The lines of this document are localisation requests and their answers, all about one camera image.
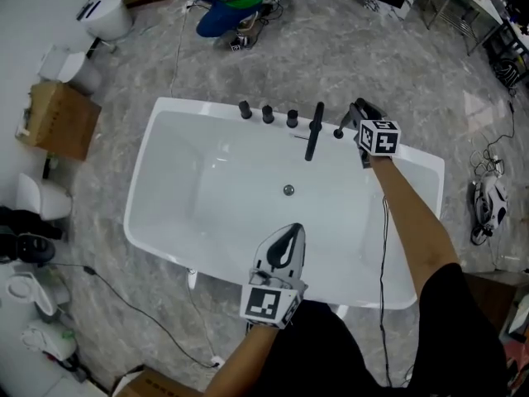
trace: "white wall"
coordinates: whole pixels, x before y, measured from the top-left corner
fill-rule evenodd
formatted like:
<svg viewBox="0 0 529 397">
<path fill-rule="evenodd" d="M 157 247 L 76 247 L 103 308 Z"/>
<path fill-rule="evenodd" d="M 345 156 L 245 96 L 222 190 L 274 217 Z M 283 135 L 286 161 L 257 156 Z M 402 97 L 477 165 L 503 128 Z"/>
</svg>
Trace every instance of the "white wall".
<svg viewBox="0 0 529 397">
<path fill-rule="evenodd" d="M 41 175 L 45 152 L 14 137 L 36 66 L 52 43 L 86 51 L 93 39 L 75 21 L 87 0 L 0 0 L 0 203 L 12 205 L 17 176 Z"/>
<path fill-rule="evenodd" d="M 45 152 L 24 147 L 14 137 L 15 130 L 47 47 L 54 43 L 80 51 L 92 44 L 93 39 L 75 21 L 86 1 L 0 0 L 1 203 L 12 203 L 19 172 L 42 173 Z M 21 328 L 36 313 L 31 306 L 7 299 L 4 283 L 10 270 L 0 266 L 0 383 L 12 397 L 41 397 L 57 385 L 63 371 L 19 343 Z"/>
</svg>

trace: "forearm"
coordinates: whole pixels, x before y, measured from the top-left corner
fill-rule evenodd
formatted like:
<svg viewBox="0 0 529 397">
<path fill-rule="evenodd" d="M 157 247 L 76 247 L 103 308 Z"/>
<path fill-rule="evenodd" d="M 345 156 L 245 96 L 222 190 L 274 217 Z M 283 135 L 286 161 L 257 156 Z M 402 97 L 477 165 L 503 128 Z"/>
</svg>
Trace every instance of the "forearm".
<svg viewBox="0 0 529 397">
<path fill-rule="evenodd" d="M 254 326 L 213 377 L 204 397 L 245 395 L 259 379 L 278 332 L 275 328 Z"/>
<path fill-rule="evenodd" d="M 459 263 L 445 228 L 389 158 L 371 157 L 403 244 L 413 284 L 422 287 L 439 268 Z"/>
</svg>

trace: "gray tile floor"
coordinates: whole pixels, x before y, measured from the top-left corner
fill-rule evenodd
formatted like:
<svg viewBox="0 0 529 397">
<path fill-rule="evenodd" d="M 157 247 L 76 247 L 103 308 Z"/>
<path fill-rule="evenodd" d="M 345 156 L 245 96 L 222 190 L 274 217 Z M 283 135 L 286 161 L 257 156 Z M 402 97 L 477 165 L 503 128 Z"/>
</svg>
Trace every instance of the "gray tile floor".
<svg viewBox="0 0 529 397">
<path fill-rule="evenodd" d="M 473 178 L 474 150 L 510 132 L 508 94 L 494 78 L 482 50 L 470 57 L 462 37 L 444 23 L 428 31 L 417 9 L 405 22 L 382 18 L 359 0 L 284 0 L 284 14 L 271 22 L 252 50 L 233 54 L 198 37 L 203 9 L 185 17 L 186 0 L 135 10 L 131 34 L 109 54 L 94 56 L 103 83 L 94 99 L 102 105 L 88 159 L 63 162 L 52 176 L 74 196 L 69 243 L 58 261 L 94 266 L 134 305 L 156 316 L 201 361 L 211 353 L 204 326 L 186 289 L 185 270 L 139 251 L 123 233 L 123 213 L 136 154 L 158 97 L 197 98 L 221 103 L 247 99 L 281 112 L 296 108 L 313 115 L 326 104 L 325 120 L 336 123 L 349 103 L 363 97 L 400 122 L 403 142 L 446 161 L 441 220 L 463 267 L 491 270 L 493 260 L 509 270 L 527 268 L 529 161 L 527 97 L 514 100 L 517 132 L 496 145 L 505 159 L 504 183 L 510 209 L 490 246 L 469 243 L 466 188 Z M 175 58 L 179 48 L 178 70 Z M 106 386 L 140 363 L 203 389 L 212 373 L 186 359 L 149 319 L 124 306 L 96 278 L 62 268 L 73 294 L 71 320 L 83 362 Z M 228 357 L 244 335 L 238 318 L 239 288 L 200 276 L 193 301 L 214 352 Z M 418 308 L 388 311 L 386 329 L 393 382 L 403 381 L 417 349 Z M 346 324 L 368 367 L 384 381 L 379 311 L 351 308 Z"/>
</svg>

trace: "white freestanding bathtub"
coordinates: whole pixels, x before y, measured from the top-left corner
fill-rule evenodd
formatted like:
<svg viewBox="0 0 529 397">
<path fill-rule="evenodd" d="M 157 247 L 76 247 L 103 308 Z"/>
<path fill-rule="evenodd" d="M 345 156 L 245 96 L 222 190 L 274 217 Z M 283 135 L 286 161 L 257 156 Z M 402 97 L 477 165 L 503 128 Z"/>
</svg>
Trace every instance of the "white freestanding bathtub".
<svg viewBox="0 0 529 397">
<path fill-rule="evenodd" d="M 336 126 L 324 123 L 307 162 L 310 119 L 300 117 L 291 129 L 283 114 L 266 125 L 259 109 L 253 113 L 243 120 L 237 106 L 159 98 L 126 202 L 127 239 L 174 263 L 244 284 L 258 245 L 300 222 L 307 234 L 305 298 L 378 307 L 383 194 L 374 172 L 361 167 L 355 131 L 345 129 L 337 140 Z M 400 146 L 393 160 L 439 217 L 443 159 Z M 291 196 L 284 193 L 287 184 L 294 187 Z M 391 218 L 384 297 L 388 309 L 405 309 L 417 298 Z"/>
</svg>

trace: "brown cardboard box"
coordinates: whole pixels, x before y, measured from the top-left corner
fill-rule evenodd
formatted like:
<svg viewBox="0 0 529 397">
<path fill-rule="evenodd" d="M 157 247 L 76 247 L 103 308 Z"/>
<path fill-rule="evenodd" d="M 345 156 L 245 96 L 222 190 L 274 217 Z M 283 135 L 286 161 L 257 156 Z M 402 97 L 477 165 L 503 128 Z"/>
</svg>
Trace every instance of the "brown cardboard box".
<svg viewBox="0 0 529 397">
<path fill-rule="evenodd" d="M 121 388 L 120 384 L 127 377 L 130 379 L 135 373 L 137 375 L 138 370 L 123 376 L 115 387 L 119 391 L 114 391 L 112 397 L 201 397 L 203 395 L 148 367 L 141 367 L 139 372 L 138 376 Z"/>
<path fill-rule="evenodd" d="M 49 81 L 31 87 L 28 146 L 85 160 L 101 108 L 68 85 Z"/>
</svg>

